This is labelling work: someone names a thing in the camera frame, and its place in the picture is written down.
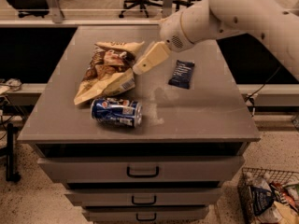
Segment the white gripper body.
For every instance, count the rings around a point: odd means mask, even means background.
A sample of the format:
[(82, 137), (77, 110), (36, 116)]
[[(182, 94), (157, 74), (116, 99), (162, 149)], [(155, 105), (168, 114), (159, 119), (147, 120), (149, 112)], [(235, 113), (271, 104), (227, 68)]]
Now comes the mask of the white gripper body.
[(194, 44), (186, 37), (181, 25), (182, 12), (160, 20), (160, 38), (175, 52), (191, 49)]

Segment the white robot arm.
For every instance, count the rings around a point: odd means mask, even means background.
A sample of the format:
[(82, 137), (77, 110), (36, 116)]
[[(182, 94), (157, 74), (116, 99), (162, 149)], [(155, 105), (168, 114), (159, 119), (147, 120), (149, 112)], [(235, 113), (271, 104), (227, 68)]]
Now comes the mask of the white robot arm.
[(201, 0), (160, 21), (159, 42), (151, 43), (133, 66), (148, 72), (172, 51), (241, 33), (256, 38), (299, 79), (299, 17), (275, 0)]

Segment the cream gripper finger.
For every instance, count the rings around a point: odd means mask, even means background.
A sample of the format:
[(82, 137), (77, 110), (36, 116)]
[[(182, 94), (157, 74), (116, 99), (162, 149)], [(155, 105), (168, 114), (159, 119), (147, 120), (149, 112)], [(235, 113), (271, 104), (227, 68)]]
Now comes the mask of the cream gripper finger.
[(169, 57), (170, 52), (171, 50), (163, 41), (150, 43), (145, 52), (134, 64), (134, 73), (141, 75), (148, 72), (150, 69), (164, 62)]

